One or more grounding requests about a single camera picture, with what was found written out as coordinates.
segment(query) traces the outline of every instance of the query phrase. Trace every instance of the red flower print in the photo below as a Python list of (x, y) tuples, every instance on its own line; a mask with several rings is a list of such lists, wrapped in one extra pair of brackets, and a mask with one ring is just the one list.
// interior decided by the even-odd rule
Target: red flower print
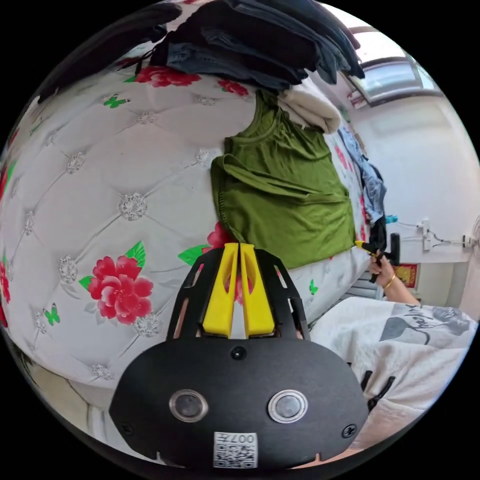
[(146, 66), (136, 76), (135, 82), (139, 84), (150, 84), (152, 87), (187, 87), (193, 82), (202, 78), (197, 74), (182, 73), (168, 66)]
[(7, 146), (6, 146), (8, 149), (10, 148), (10, 145), (12, 145), (12, 143), (14, 142), (15, 137), (19, 134), (19, 131), (20, 131), (20, 129), (17, 128), (17, 129), (15, 130), (15, 133), (11, 136), (10, 140), (8, 140), (8, 144), (7, 144)]
[(135, 61), (139, 61), (139, 60), (140, 60), (139, 56), (131, 56), (130, 58), (129, 57), (122, 58), (115, 64), (115, 66), (116, 67), (122, 67), (123, 65), (128, 65), (130, 63), (133, 64), (133, 63), (135, 63)]
[(125, 255), (119, 257), (116, 263), (109, 256), (97, 261), (88, 292), (92, 299), (98, 301), (102, 317), (116, 317), (121, 324), (130, 325), (137, 317), (145, 317), (152, 312), (148, 297), (154, 284), (147, 278), (139, 277), (141, 270), (135, 258)]
[(3, 262), (0, 263), (0, 284), (1, 284), (1, 291), (3, 292), (3, 296), (5, 297), (6, 302), (10, 303), (10, 289), (9, 289), (9, 279), (7, 278), (7, 271), (5, 268), (5, 264)]
[(347, 160), (345, 160), (345, 155), (340, 150), (340, 147), (338, 145), (335, 145), (335, 151), (336, 151), (336, 154), (338, 155), (338, 158), (340, 159), (341, 164), (343, 165), (343, 168), (347, 170), (348, 169)]
[(0, 305), (0, 324), (2, 327), (5, 327), (6, 329), (9, 327), (9, 324), (7, 323), (7, 317), (5, 316), (4, 309)]
[(235, 242), (235, 239), (224, 229), (220, 222), (217, 222), (215, 230), (206, 238), (206, 241), (210, 246), (202, 249), (201, 252), (203, 254), (213, 249), (222, 249), (225, 244)]
[(221, 86), (224, 92), (229, 92), (230, 94), (237, 94), (239, 97), (245, 97), (249, 94), (249, 91), (236, 81), (218, 80), (218, 84)]
[(365, 222), (365, 224), (367, 224), (368, 223), (367, 212), (365, 211), (365, 200), (363, 195), (360, 195), (360, 207), (361, 207), (361, 216), (363, 217), (363, 221)]
[(6, 168), (4, 168), (3, 172), (0, 173), (0, 202), (2, 201), (5, 193), (5, 187), (7, 186), (8, 177), (8, 171)]

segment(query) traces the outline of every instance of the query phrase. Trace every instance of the woman's hand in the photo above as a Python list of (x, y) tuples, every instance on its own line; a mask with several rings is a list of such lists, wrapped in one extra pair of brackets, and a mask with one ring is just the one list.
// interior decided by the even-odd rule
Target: woman's hand
[(372, 257), (370, 260), (370, 273), (378, 275), (377, 285), (383, 288), (387, 299), (390, 302), (399, 304), (420, 305), (420, 302), (409, 292), (404, 283), (395, 276), (395, 271), (385, 256), (380, 259), (380, 266), (377, 265), (377, 259)]
[(381, 266), (378, 266), (377, 258), (371, 257), (369, 271), (372, 275), (378, 275), (376, 283), (384, 289), (394, 278), (395, 272), (394, 268), (385, 256), (380, 259), (380, 263)]

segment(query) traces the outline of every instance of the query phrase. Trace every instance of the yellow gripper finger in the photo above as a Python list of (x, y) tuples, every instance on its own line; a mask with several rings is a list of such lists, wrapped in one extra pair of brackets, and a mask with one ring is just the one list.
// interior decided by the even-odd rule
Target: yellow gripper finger
[(271, 335), (275, 322), (253, 245), (240, 244), (240, 267), (246, 337)]
[(235, 303), (239, 244), (226, 243), (203, 320), (206, 334), (230, 338)]

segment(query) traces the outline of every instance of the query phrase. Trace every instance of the white wall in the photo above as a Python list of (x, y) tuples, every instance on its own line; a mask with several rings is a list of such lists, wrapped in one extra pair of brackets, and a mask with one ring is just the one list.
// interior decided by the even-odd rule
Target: white wall
[[(385, 209), (408, 224), (429, 218), (441, 239), (469, 235), (480, 213), (480, 163), (467, 132), (444, 98), (415, 97), (351, 113), (368, 157), (387, 186)], [(403, 237), (416, 230), (392, 225)], [(422, 243), (404, 241), (406, 263), (462, 262), (461, 246), (423, 252)]]
[(480, 322), (480, 262), (474, 258), (470, 260), (468, 265), (460, 310)]
[(454, 266), (454, 263), (422, 263), (420, 265), (416, 293), (424, 305), (437, 307), (447, 305)]

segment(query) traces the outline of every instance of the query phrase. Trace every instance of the wall socket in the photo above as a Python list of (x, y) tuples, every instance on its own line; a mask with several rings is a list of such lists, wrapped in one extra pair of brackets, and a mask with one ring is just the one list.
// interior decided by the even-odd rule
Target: wall socket
[(432, 236), (430, 234), (430, 220), (424, 218), (417, 224), (418, 229), (421, 231), (421, 239), (423, 242), (423, 251), (428, 252), (432, 248)]

